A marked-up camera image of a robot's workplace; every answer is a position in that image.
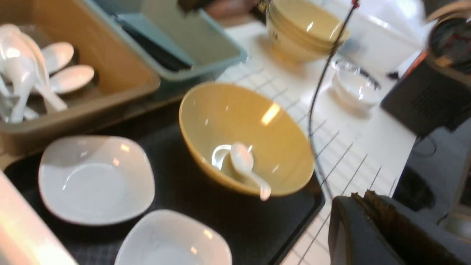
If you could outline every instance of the white spoon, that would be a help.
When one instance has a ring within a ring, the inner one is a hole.
[[[74,92],[86,84],[88,84],[95,71],[91,66],[71,66],[59,71],[49,80],[51,91],[55,94],[62,95]]]
[[[11,118],[11,112],[13,109],[13,106],[15,105],[14,102],[18,102],[19,97],[14,96],[10,93],[9,89],[5,85],[5,82],[3,82],[2,77],[0,76],[0,101],[1,101],[1,115],[3,117],[3,120],[5,122],[9,122]],[[25,106],[24,108],[24,118],[26,120],[34,120],[39,118],[39,114],[34,111],[33,109],[29,108],[28,106]]]
[[[28,101],[32,86],[36,81],[36,73],[32,71],[34,61],[28,57],[13,57],[5,60],[5,72],[10,76],[16,91],[19,92],[19,100],[13,106],[10,122],[23,121],[24,109]]]
[[[36,72],[38,75],[38,82],[36,83],[34,88],[44,98],[46,110],[48,111],[48,113],[66,110],[67,104],[60,97],[54,94],[50,89],[49,74],[46,70],[44,57],[42,56],[41,50],[39,49],[38,45],[33,39],[31,39],[30,36],[24,33],[22,33],[20,37],[29,46],[29,48],[34,54],[34,58],[36,62]]]
[[[64,68],[73,57],[73,46],[67,42],[53,43],[41,50],[48,74]]]
[[[4,70],[13,81],[14,94],[19,96],[13,106],[10,122],[19,123],[23,121],[24,109],[37,78],[34,56],[19,35],[11,32],[0,41],[0,55]]]
[[[20,28],[13,24],[3,24],[0,26],[0,40],[8,36],[10,33],[20,34]],[[0,71],[3,72],[5,68],[5,59],[0,57]]]
[[[260,199],[267,200],[271,195],[271,187],[265,180],[252,172],[253,156],[248,148],[243,143],[235,142],[232,144],[230,155],[232,166],[237,173],[254,181],[260,187]]]

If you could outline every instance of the wire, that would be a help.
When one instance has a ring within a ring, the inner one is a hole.
[[[444,216],[440,217],[440,218],[437,220],[436,224],[437,224],[437,225],[440,225],[440,223],[441,223],[443,220],[445,220],[447,217],[448,217],[448,213],[446,213]]]
[[[325,73],[327,72],[327,68],[329,67],[330,65],[330,62],[332,61],[332,58],[333,56],[335,55],[337,49],[338,49],[338,45],[339,45],[339,40],[340,38],[342,37],[343,35],[343,32],[345,31],[345,28],[347,27],[347,23],[348,21],[350,20],[352,14],[353,14],[353,11],[355,9],[357,9],[359,7],[359,3],[358,3],[359,0],[352,0],[352,7],[347,15],[347,18],[345,19],[345,21],[343,22],[343,25],[342,25],[342,28],[340,29],[340,33],[339,35],[337,36],[337,38],[335,39],[334,43],[333,43],[333,46],[332,46],[332,50],[330,51],[330,54],[329,54],[329,57],[327,59],[327,62],[324,66],[324,69],[322,71],[322,74],[321,74],[321,77],[319,79],[319,83],[317,84],[317,87],[316,87],[316,91],[314,92],[314,95],[312,97],[312,101],[311,101],[311,107],[309,108],[309,125],[308,125],[308,128],[309,128],[309,141],[311,143],[311,148],[312,148],[312,152],[314,153],[314,157],[317,157],[317,152],[316,152],[316,148],[314,146],[314,135],[312,133],[312,116],[314,114],[314,105],[316,103],[316,99],[317,99],[317,95],[319,94],[319,91],[320,91],[320,87],[322,85],[322,81],[324,80],[324,77],[325,77]],[[325,177],[325,174],[324,172],[322,171],[322,167],[320,166],[320,163],[317,163],[317,167],[319,168],[319,173],[322,177],[322,183],[320,184],[320,186],[322,186],[325,181],[327,180],[327,178]],[[327,185],[327,191],[329,193],[329,197],[332,199],[333,198],[333,194],[332,194],[332,191],[330,190],[330,187],[329,185]]]
[[[425,140],[425,139],[429,139],[430,143],[432,143],[433,151],[430,152],[430,153],[421,153],[421,152],[415,151],[414,148],[417,145],[419,145],[420,143],[422,143],[423,140]],[[436,152],[437,152],[437,141],[435,141],[435,139],[433,137],[427,135],[427,137],[421,138],[421,139],[419,139],[419,141],[415,142],[414,146],[412,146],[411,154],[414,155],[415,157],[418,157],[418,158],[430,158],[433,155],[435,155]]]

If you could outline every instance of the yellow bowl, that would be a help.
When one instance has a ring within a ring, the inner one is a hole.
[[[330,12],[308,0],[273,0],[270,4],[286,22],[312,41],[333,43],[340,33],[342,21]],[[349,32],[345,31],[341,41],[345,42]]]
[[[297,42],[301,43],[305,47],[309,47],[312,50],[316,50],[317,52],[330,52],[333,46],[333,42],[324,42],[319,40],[314,40],[306,32],[301,32],[298,29],[294,28],[290,25],[289,22],[286,21],[280,14],[276,12],[273,8],[273,5],[268,8],[267,17],[270,17],[272,23],[276,24],[276,26],[289,35],[292,39],[295,39]],[[343,45],[345,38],[339,40],[339,46]]]
[[[302,189],[314,171],[310,143],[279,105],[228,83],[203,83],[180,104],[180,129],[190,154],[216,182],[240,193],[260,189],[235,172],[231,145],[242,142],[254,156],[253,171],[272,188],[272,196]]]
[[[301,39],[290,36],[274,23],[270,15],[267,16],[267,30],[273,46],[293,61],[313,62],[327,57],[330,53],[330,50],[317,50],[309,47]]]

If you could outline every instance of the plastic tray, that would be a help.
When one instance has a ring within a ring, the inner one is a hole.
[[[146,151],[155,177],[155,199],[147,212],[172,209],[220,233],[234,265],[280,264],[324,205],[317,178],[299,192],[266,202],[210,181],[191,158],[178,125],[178,104],[150,112],[99,134],[128,137]],[[41,155],[10,165],[5,174],[81,265],[112,265],[138,217],[123,224],[67,224],[44,207],[38,191]]]
[[[67,111],[45,114],[40,97],[28,105],[39,119],[20,124],[0,122],[6,152],[24,154],[45,147],[58,137],[89,130],[107,120],[108,111],[154,92],[157,73],[105,20],[82,0],[5,0],[0,24],[20,25],[41,48],[66,41],[75,47],[74,64],[95,69],[86,88],[63,97]]]
[[[166,69],[147,55],[149,63],[163,79],[178,82],[221,71],[247,59],[246,52],[233,41],[204,11],[185,15],[177,0],[85,0],[90,6],[99,6],[115,31],[145,53],[129,37],[111,15],[132,25],[137,31],[163,47],[181,61],[192,65],[189,70],[177,72]]]

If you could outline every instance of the black tray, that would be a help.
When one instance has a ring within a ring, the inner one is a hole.
[[[155,199],[146,213],[171,209],[220,233],[234,265],[282,262],[324,205],[317,178],[299,192],[266,202],[212,181],[191,158],[178,124],[179,104],[150,112],[98,134],[135,140],[147,153],[155,177]],[[44,207],[38,191],[41,154],[10,165],[5,173],[80,265],[112,265],[139,216],[123,224],[86,227],[65,223]]]

